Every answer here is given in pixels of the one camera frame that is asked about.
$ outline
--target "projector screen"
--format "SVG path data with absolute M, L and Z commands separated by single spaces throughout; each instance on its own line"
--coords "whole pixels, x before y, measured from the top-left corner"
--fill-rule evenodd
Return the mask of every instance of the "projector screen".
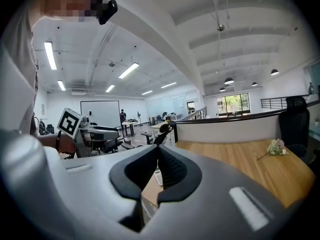
M 89 117 L 90 123 L 105 127 L 121 127 L 118 100 L 81 101 L 80 109 L 81 115 Z

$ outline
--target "black metal railing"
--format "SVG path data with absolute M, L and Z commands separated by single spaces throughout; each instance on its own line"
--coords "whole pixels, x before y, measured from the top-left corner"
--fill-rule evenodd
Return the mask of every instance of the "black metal railing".
M 309 95 L 301 95 L 307 101 Z M 276 98 L 262 98 L 261 99 L 261 107 L 263 109 L 270 110 L 284 110 L 287 108 L 287 97 L 276 97 Z
M 204 108 L 199 109 L 199 110 L 185 116 L 180 121 L 206 119 L 206 117 L 207 117 L 207 107 L 205 106 Z

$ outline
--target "flower bouquet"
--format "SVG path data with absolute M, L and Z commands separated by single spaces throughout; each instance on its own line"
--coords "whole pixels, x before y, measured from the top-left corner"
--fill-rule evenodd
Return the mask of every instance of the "flower bouquet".
M 258 158 L 257 160 L 263 158 L 266 155 L 271 155 L 271 156 L 282 156 L 287 153 L 287 150 L 285 149 L 285 143 L 281 139 L 273 139 L 271 141 L 271 144 L 268 146 L 266 149 L 266 154 L 263 155 L 262 157 Z

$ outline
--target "window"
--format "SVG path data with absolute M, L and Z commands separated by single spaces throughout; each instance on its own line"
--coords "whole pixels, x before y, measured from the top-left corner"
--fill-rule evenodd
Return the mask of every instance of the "window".
M 249 94 L 243 93 L 216 98 L 219 118 L 250 115 Z

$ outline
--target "black mesh chair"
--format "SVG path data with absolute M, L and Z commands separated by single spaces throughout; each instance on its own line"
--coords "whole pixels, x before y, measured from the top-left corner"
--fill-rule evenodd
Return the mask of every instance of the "black mesh chair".
M 307 153 L 310 121 L 307 103 L 302 96 L 287 97 L 285 100 L 286 111 L 278 118 L 281 139 L 291 152 L 309 164 L 313 155 Z
M 52 126 L 52 124 L 48 124 L 46 127 L 46 130 L 50 133 L 50 134 L 55 134 L 55 128 Z

